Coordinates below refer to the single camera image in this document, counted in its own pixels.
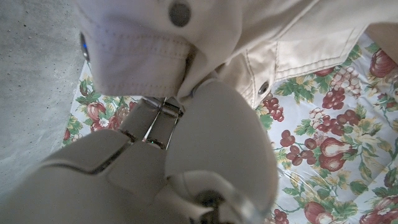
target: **concrete floor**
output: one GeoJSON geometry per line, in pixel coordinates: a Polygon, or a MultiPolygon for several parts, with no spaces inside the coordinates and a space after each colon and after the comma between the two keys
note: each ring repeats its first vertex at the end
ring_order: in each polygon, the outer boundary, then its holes
{"type": "Polygon", "coordinates": [[[0,201],[63,139],[84,59],[70,1],[0,1],[0,201]]]}

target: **plastic tablecloth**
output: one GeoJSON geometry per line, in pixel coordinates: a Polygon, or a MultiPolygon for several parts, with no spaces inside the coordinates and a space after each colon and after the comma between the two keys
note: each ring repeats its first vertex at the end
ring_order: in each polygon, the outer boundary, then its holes
{"type": "MultiPolygon", "coordinates": [[[[343,64],[276,83],[256,109],[279,164],[266,222],[398,223],[397,97],[398,65],[366,35],[343,64]]],[[[86,64],[63,144],[117,129],[139,98],[95,92],[86,64]]]]}

